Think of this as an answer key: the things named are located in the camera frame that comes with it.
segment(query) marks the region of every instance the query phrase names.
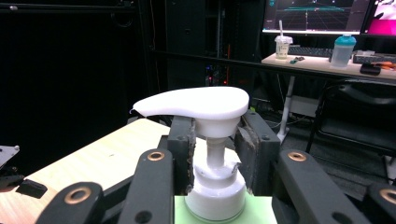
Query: soap dispenser pump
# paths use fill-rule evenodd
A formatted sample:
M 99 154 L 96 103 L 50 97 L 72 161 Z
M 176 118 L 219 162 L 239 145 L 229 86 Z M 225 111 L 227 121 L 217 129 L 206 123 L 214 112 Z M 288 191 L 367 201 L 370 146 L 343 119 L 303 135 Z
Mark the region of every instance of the soap dispenser pump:
M 248 94 L 234 87 L 203 87 L 167 91 L 134 104 L 148 117 L 176 115 L 195 119 L 195 131 L 206 138 L 205 159 L 193 158 L 194 187 L 185 197 L 199 218 L 223 221 L 237 217 L 245 204 L 245 180 L 239 160 L 225 153 L 225 141 L 236 132 L 248 110 Z

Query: wooden desk surface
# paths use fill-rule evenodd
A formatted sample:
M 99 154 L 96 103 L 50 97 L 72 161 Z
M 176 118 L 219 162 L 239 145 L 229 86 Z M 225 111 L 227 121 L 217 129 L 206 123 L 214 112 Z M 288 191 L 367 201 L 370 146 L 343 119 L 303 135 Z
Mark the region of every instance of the wooden desk surface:
M 262 60 L 262 63 L 264 64 L 276 64 L 276 65 L 281 65 L 289 68 L 303 68 L 303 69 L 311 69 L 311 70 L 318 70 L 318 71 L 324 71 L 324 72 L 330 72 L 338 75 L 346 75 L 346 76 L 351 76 L 351 77 L 363 77 L 363 78 L 369 78 L 369 79 L 391 79 L 391 80 L 396 80 L 396 71 L 390 71 L 390 70 L 385 70 L 381 69 L 381 73 L 378 76 L 370 76 L 370 75 L 364 75 L 360 73 L 361 69 L 361 64 L 353 63 L 351 60 L 349 60 L 349 63 L 346 67 L 346 69 L 340 69 L 340 68 L 331 68 L 329 59 L 328 58 L 319 58 L 319 57 L 307 57 L 304 56 L 305 60 L 299 61 L 297 63 L 290 63 L 291 60 L 293 60 L 296 56 L 295 55 L 289 55 L 286 60 L 280 60 L 276 58 L 275 54 L 272 54 L 268 56 L 267 58 Z
M 0 193 L 0 223 L 35 223 L 53 197 L 71 184 L 92 181 L 108 189 L 119 183 L 134 174 L 140 155 L 156 148 L 163 134 L 169 134 L 168 127 L 139 119 L 27 176 L 48 191 L 41 199 L 21 195 L 15 189 Z

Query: water bottle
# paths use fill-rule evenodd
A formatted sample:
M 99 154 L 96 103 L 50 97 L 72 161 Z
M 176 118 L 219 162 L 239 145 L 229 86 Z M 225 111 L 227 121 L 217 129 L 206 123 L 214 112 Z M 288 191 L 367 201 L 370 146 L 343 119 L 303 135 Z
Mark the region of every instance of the water bottle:
M 342 35 L 334 42 L 332 51 L 332 67 L 345 68 L 352 55 L 353 48 L 356 45 L 356 39 L 352 35 Z

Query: green mat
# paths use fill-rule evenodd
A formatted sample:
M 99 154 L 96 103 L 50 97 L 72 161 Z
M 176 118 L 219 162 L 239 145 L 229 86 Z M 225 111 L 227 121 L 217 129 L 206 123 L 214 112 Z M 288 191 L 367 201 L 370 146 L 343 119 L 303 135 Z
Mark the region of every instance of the green mat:
M 176 224 L 200 224 L 200 223 L 276 223 L 276 218 L 271 206 L 271 197 L 255 197 L 246 194 L 246 204 L 242 213 L 228 222 L 208 222 L 194 216 L 183 196 L 175 197 L 175 223 Z

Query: computer monitor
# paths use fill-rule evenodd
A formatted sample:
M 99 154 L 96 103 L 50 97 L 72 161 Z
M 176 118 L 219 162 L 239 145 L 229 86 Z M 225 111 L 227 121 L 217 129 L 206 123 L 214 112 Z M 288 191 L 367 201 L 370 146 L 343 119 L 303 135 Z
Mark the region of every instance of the computer monitor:
M 396 0 L 373 1 L 361 33 L 396 37 Z
M 267 0 L 263 33 L 358 35 L 370 0 Z

